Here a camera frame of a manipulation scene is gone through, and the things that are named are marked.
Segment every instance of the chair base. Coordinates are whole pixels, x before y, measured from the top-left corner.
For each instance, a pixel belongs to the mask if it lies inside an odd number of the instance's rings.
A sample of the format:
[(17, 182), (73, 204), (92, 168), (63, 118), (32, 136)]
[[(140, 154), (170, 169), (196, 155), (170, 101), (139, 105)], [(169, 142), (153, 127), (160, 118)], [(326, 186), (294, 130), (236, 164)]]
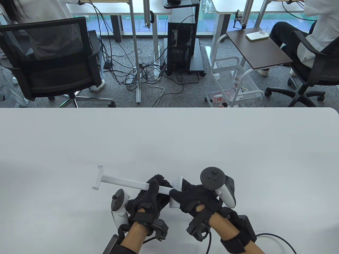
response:
[(107, 106), (110, 108), (115, 108), (115, 102), (113, 99), (108, 98), (94, 98), (94, 97), (84, 97), (84, 96), (78, 96), (81, 93), (81, 91), (77, 91), (74, 94), (69, 95), (61, 95), (61, 97), (67, 98), (67, 100), (62, 103), (59, 108), (67, 107), (69, 104), (73, 104), (75, 108), (78, 108), (78, 101), (106, 101), (110, 102)]
[(272, 95), (272, 92), (281, 93), (284, 95), (287, 95), (293, 100), (288, 105), (288, 107), (293, 107), (297, 102), (301, 102), (307, 107), (317, 107), (310, 99), (309, 97), (318, 96), (318, 101), (323, 101), (325, 99), (325, 92), (321, 91), (306, 91), (308, 87), (305, 87), (302, 85), (301, 87), (298, 87), (295, 82), (289, 78), (287, 82), (288, 86), (293, 86), (292, 88), (278, 88), (278, 87), (268, 87), (265, 90), (265, 96), (269, 97)]

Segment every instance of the cart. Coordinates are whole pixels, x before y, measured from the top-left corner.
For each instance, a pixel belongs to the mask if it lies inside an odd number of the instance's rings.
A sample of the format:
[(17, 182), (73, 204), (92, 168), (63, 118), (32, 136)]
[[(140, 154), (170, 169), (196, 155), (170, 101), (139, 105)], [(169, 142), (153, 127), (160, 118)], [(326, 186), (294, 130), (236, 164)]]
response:
[[(215, 73), (221, 73), (224, 71), (229, 71), (232, 73), (231, 82), (233, 82), (236, 78), (238, 78), (239, 83), (236, 87), (224, 89), (219, 82), (221, 79), (218, 81), (215, 78), (215, 76), (212, 75), (214, 82), (220, 87), (220, 90), (209, 92), (210, 86), (207, 85), (205, 101), (207, 101), (209, 105), (213, 107), (212, 98), (213, 96), (218, 95), (218, 94), (222, 95), (223, 100), (227, 103), (229, 107), (234, 107), (235, 105), (238, 105), (239, 107), (243, 107), (244, 103), (257, 102), (257, 101), (262, 100), (262, 98), (264, 97), (264, 92), (258, 89), (258, 87), (255, 85), (253, 80), (248, 75), (249, 73), (254, 71), (253, 69), (245, 71), (244, 67), (239, 64), (240, 60), (236, 56), (223, 57), (223, 58), (216, 59), (219, 43), (226, 36), (227, 36), (226, 34), (222, 35), (217, 41), (217, 44), (216, 44), (217, 46), (213, 49), (212, 61), (211, 61), (212, 73), (215, 74)], [(228, 59), (235, 59), (237, 61), (237, 64), (227, 66), (227, 67), (214, 68), (215, 62), (222, 61), (222, 60), (228, 60)]]

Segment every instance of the computer case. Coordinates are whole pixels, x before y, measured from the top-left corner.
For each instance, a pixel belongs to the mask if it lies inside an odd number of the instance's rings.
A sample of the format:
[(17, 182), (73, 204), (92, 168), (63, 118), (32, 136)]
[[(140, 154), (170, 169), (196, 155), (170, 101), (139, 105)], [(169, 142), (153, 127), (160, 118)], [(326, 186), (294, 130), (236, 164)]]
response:
[(190, 72), (196, 25), (193, 7), (173, 9), (168, 18), (167, 71)]

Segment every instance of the black mesh office chair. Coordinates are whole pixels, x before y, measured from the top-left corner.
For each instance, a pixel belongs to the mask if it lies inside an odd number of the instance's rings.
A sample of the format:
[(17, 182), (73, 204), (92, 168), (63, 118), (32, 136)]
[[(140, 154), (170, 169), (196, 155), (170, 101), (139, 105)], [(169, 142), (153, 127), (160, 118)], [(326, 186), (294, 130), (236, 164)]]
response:
[[(309, 87), (314, 85), (339, 85), (339, 37), (321, 52), (315, 50), (299, 31), (294, 31), (289, 41), (288, 46), (284, 46), (282, 50), (293, 60), (291, 68), (302, 82), (302, 85), (298, 87), (294, 78), (289, 78), (287, 84), (293, 88), (268, 87), (266, 88), (265, 95), (267, 97), (271, 96), (272, 92), (287, 95), (293, 98), (289, 107), (293, 107), (297, 102), (301, 102), (308, 107), (316, 107), (309, 97), (318, 96), (317, 100), (323, 101), (325, 99), (325, 92), (306, 91)], [(298, 56), (293, 53), (293, 49), (296, 49), (300, 42), (315, 54), (312, 69), (303, 65)]]
[(92, 85), (101, 85), (97, 62), (100, 42), (95, 31), (87, 32), (86, 18), (0, 26), (0, 48), (7, 59), (1, 64), (19, 82), (25, 98), (63, 96), (60, 107), (77, 101), (113, 99), (78, 96)]

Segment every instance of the black glove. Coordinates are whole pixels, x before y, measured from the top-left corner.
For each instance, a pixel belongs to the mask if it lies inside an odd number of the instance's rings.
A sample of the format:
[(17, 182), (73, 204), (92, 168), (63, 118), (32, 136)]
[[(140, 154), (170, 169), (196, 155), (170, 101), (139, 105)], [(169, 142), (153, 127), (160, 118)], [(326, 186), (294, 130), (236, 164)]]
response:
[(157, 219), (160, 211), (170, 202), (168, 195), (158, 194), (159, 185), (172, 188), (172, 185), (162, 175), (153, 176), (147, 183), (149, 183), (148, 190), (141, 190), (138, 196), (129, 200), (125, 206), (132, 218), (139, 209), (143, 208), (145, 213), (152, 214)]
[(181, 189), (182, 191), (170, 190), (169, 195), (180, 204), (180, 209), (184, 213), (189, 213), (193, 217), (198, 214), (196, 210), (198, 205), (204, 204), (205, 209), (207, 208), (213, 213), (222, 207), (216, 192), (206, 189), (203, 185), (193, 185), (183, 179)]

